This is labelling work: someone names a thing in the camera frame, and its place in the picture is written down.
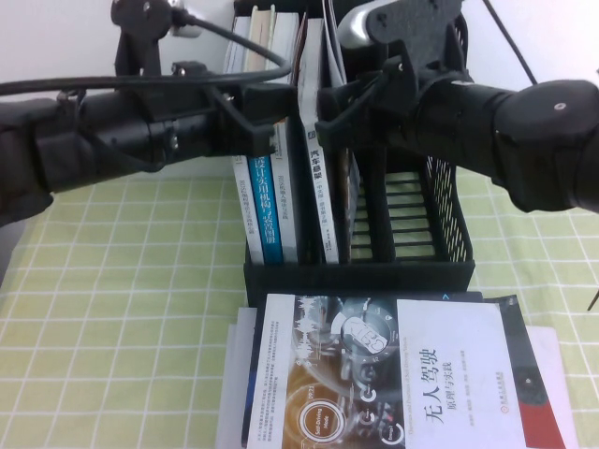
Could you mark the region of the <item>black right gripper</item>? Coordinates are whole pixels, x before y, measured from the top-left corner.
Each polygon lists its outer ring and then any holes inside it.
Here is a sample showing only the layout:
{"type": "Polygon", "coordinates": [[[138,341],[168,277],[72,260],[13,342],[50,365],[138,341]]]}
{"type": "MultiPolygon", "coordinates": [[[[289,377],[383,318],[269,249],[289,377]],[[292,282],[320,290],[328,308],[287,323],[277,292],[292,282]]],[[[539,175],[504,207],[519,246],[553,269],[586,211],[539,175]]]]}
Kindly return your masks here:
{"type": "Polygon", "coordinates": [[[315,125],[324,149],[357,148],[369,142],[373,148],[415,154],[470,152],[473,80],[465,65],[449,67],[434,61],[415,69],[406,57],[390,58],[374,84],[369,112],[347,110],[372,84],[362,78],[318,91],[319,116],[336,117],[315,125]]]}

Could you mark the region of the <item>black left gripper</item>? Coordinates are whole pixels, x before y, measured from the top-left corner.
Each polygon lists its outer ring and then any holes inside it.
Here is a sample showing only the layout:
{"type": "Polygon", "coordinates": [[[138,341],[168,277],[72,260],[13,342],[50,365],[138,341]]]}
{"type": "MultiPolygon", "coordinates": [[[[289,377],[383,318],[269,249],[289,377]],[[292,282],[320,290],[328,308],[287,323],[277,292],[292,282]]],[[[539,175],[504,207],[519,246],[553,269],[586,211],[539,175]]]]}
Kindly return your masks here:
{"type": "Polygon", "coordinates": [[[249,86],[242,103],[230,100],[217,88],[204,90],[207,105],[183,117],[173,128],[177,146],[173,160],[198,157],[248,156],[274,153],[275,117],[286,117],[294,107],[291,86],[249,86]]]}

